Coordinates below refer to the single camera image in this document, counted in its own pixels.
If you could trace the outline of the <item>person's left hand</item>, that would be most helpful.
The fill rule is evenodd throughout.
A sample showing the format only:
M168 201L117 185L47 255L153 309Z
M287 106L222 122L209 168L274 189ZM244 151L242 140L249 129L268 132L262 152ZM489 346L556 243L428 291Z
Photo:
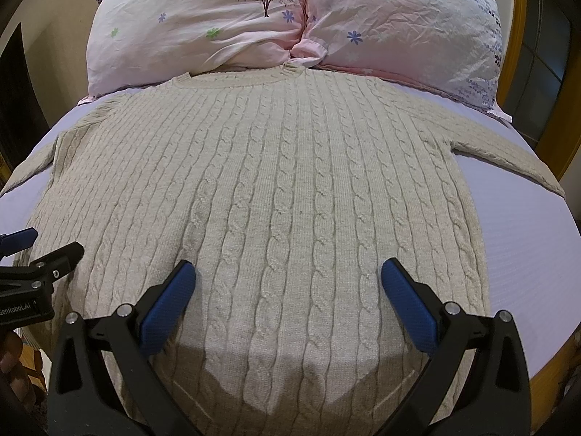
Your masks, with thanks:
M32 382L21 362L23 352L22 339L15 332L10 332L1 343L1 374L18 400L24 405L34 405L36 396Z

